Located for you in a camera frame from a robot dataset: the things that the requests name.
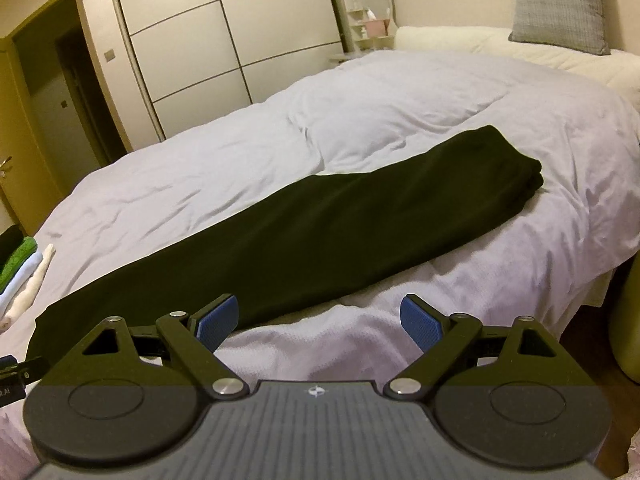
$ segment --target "folded towel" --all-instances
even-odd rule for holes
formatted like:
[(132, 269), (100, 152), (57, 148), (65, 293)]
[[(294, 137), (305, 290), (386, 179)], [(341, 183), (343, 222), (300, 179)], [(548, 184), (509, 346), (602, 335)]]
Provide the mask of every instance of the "folded towel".
[(36, 243), (36, 240), (27, 236), (22, 240), (20, 246), (11, 254), (11, 256), (9, 256), (7, 263), (4, 264), (2, 271), (0, 272), (0, 294), (4, 293), (4, 290), (15, 276), (15, 273), (18, 272), (18, 269), (20, 269), (22, 264), (27, 261), (37, 248), (38, 244)]
[(4, 316), (9, 302), (14, 298), (20, 287), (23, 286), (35, 272), (42, 259), (43, 256), (40, 251), (36, 251), (29, 256), (27, 261), (20, 267), (20, 269), (18, 269), (18, 272), (15, 273), (15, 276), (12, 277), (4, 292), (0, 294), (0, 314), (2, 316)]
[(9, 256), (22, 243), (22, 231), (17, 225), (12, 225), (0, 235), (0, 266), (4, 265)]
[(15, 323), (15, 320), (24, 314), (33, 304), (44, 280), (44, 275), (47, 272), (47, 269), (49, 269), (49, 264), (51, 263), (51, 259), (55, 253), (56, 249), (52, 244), (49, 244), (47, 248), (44, 249), (40, 265), (9, 302), (9, 305), (6, 308), (6, 313), (2, 320), (0, 320), (0, 333), (8, 330), (9, 327)]

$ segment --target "green towel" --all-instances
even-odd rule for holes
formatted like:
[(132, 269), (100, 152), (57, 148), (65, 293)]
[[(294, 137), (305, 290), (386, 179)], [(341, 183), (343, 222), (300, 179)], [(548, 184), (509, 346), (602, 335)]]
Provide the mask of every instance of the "green towel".
[(11, 253), (11, 256), (9, 256), (9, 259), (2, 267), (2, 272), (0, 272), (0, 294), (4, 292), (12, 277), (15, 276), (18, 269), (22, 267), (22, 264), (27, 261), (28, 257), (31, 256), (37, 248), (38, 244), (36, 240), (27, 236), (22, 240), (20, 246)]

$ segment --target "white pillow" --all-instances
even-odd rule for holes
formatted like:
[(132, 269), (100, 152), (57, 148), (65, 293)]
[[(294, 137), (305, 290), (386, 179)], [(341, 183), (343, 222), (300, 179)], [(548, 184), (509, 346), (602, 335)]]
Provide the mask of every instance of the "white pillow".
[(400, 27), (397, 50), (459, 50), (507, 56), (596, 80), (618, 92), (640, 113), (640, 56), (612, 50), (594, 56), (561, 46), (509, 41), (510, 28)]

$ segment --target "bed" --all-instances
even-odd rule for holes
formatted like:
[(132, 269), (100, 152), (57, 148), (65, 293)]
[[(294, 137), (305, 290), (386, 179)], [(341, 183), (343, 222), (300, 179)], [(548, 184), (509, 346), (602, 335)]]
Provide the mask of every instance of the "bed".
[[(372, 171), (486, 124), (542, 161), (545, 183), (522, 213), (366, 290), (236, 333), (216, 355), (251, 385), (383, 383), (419, 354), (399, 322), (408, 293), (486, 324), (535, 316), (559, 337), (594, 283), (640, 247), (640, 114), (566, 71), (451, 49), (409, 52), (425, 49), (416, 36), (427, 32), (433, 39), (433, 30), (401, 29), (403, 50), (300, 80), (86, 177), (36, 234), (56, 256), (34, 305), (0, 336), (0, 355), (25, 357), (34, 320), (52, 302), (287, 184)], [(6, 471), (36, 463), (21, 402), (0, 411), (0, 447)]]

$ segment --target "door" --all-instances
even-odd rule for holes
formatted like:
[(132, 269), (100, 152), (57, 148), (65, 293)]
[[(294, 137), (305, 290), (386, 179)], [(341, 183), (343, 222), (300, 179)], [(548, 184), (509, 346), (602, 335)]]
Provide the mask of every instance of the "door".
[(106, 166), (127, 155), (95, 74), (82, 28), (60, 38), (56, 49), (71, 99), (100, 164)]
[(63, 199), (36, 143), (36, 122), (13, 41), (0, 38), (0, 186), (27, 234)]

